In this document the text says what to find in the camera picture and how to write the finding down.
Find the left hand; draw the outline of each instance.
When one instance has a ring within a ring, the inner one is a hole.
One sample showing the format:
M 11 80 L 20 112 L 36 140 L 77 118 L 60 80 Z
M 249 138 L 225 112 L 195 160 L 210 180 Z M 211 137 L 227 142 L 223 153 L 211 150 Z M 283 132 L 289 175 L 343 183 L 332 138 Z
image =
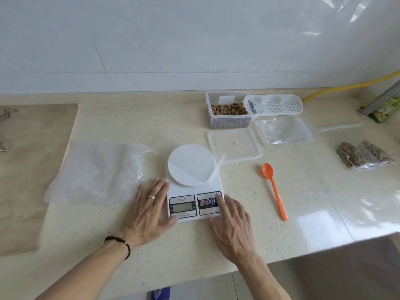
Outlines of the left hand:
M 165 178 L 155 179 L 146 191 L 141 184 L 115 236 L 126 240 L 131 247 L 137 247 L 157 239 L 173 226 L 179 220 L 178 216 L 160 221 L 162 204 L 169 188 L 170 184 L 166 183 Z

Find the hand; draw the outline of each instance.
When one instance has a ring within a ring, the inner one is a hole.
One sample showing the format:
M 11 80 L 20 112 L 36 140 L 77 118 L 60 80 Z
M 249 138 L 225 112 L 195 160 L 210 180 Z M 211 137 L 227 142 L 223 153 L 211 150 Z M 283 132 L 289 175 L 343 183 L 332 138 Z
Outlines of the hand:
M 208 218 L 208 223 L 220 252 L 238 266 L 256 254 L 250 216 L 231 197 L 225 195 L 224 201 L 217 194 L 216 199 L 221 216 Z
M 178 216 L 160 221 L 162 204 L 169 188 L 170 184 L 166 183 L 165 178 L 155 179 L 146 191 L 141 184 L 115 236 L 126 240 L 131 247 L 136 247 L 157 239 L 173 226 L 179 220 Z

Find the bubble wrap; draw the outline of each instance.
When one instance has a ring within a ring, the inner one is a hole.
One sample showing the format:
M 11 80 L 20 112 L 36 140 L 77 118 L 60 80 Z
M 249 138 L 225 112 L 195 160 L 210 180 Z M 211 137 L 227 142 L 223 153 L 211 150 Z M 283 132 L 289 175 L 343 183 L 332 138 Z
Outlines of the bubble wrap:
M 43 200 L 100 205 L 129 201 L 143 179 L 143 156 L 150 151 L 143 144 L 75 142 Z

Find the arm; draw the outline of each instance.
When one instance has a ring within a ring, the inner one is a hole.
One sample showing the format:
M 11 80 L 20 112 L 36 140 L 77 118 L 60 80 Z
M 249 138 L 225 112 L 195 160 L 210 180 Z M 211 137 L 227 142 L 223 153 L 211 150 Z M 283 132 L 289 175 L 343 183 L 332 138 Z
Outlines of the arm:
M 139 186 L 134 202 L 129 208 L 121 227 L 114 234 L 126 240 L 133 251 L 158 238 L 174 225 L 179 218 L 171 217 L 160 223 L 162 204 L 169 184 L 158 178 L 145 191 Z M 97 251 L 79 262 L 36 300 L 94 300 L 97 299 L 110 277 L 128 254 L 122 242 L 109 240 Z
M 290 300 L 268 266 L 256 253 L 250 216 L 244 207 L 225 195 L 217 195 L 221 216 L 209 218 L 211 231 L 220 252 L 235 263 L 255 300 Z

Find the white round plate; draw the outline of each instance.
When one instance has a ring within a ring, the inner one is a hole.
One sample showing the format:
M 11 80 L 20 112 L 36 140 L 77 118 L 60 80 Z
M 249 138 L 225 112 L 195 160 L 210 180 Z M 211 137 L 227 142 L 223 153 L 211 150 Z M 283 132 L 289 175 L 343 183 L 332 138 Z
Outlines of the white round plate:
M 174 149 L 167 164 L 174 180 L 185 186 L 203 185 L 217 166 L 210 151 L 194 143 Z

